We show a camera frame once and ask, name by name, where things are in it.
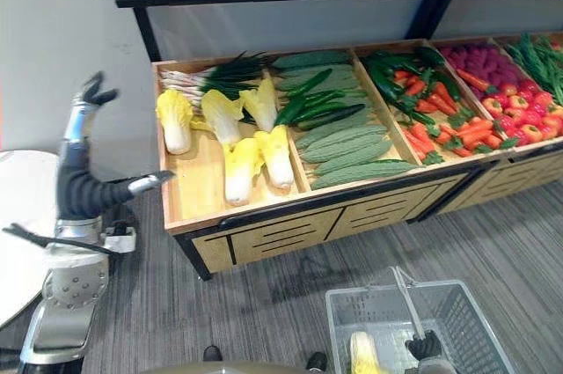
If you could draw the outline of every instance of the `white round table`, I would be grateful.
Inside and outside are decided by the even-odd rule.
[[[0,230],[18,223],[54,235],[58,157],[42,151],[0,152]],[[40,293],[47,269],[43,248],[0,231],[0,327]]]

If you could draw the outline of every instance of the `gray plastic basket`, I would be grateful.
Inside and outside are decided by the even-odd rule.
[[[422,326],[436,332],[460,374],[514,374],[463,282],[418,282],[408,290]],[[404,374],[417,366],[405,347],[413,326],[397,286],[329,290],[326,308],[337,374],[350,372],[350,336],[358,331],[373,336],[383,368]]]

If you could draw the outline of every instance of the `gray carpet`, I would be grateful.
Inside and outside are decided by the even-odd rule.
[[[211,343],[226,359],[303,366],[313,351],[330,355],[325,292],[381,282],[390,265],[423,281],[463,280],[516,372],[563,372],[562,196],[563,185],[553,182],[201,282],[163,231],[160,196],[150,193],[131,204],[141,215],[141,242],[115,267],[84,373],[198,361]]]

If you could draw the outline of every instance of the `basket handle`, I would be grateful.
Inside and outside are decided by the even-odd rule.
[[[411,299],[411,296],[408,293],[408,289],[406,288],[407,284],[413,286],[414,284],[416,284],[416,281],[410,275],[405,273],[405,271],[403,271],[403,269],[399,266],[389,267],[389,269],[395,276],[395,283],[397,284],[398,291],[401,292],[401,295],[403,295],[403,298],[405,299],[406,307],[408,308],[408,312],[411,316],[411,321],[413,322],[414,332],[419,337],[419,339],[423,341],[424,339],[426,339],[426,335],[424,334],[424,329],[422,328],[419,314],[416,311],[416,308],[414,308],[413,300]]]

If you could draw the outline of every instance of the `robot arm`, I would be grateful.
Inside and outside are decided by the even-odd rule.
[[[91,124],[96,112],[118,95],[116,90],[100,92],[102,81],[103,74],[96,73],[72,101],[60,149],[55,240],[37,239],[18,226],[4,229],[45,246],[49,268],[19,372],[80,372],[94,308],[107,288],[108,256],[135,249],[135,230],[128,227],[122,235],[102,231],[101,215],[173,176],[164,171],[108,183],[91,175]]]

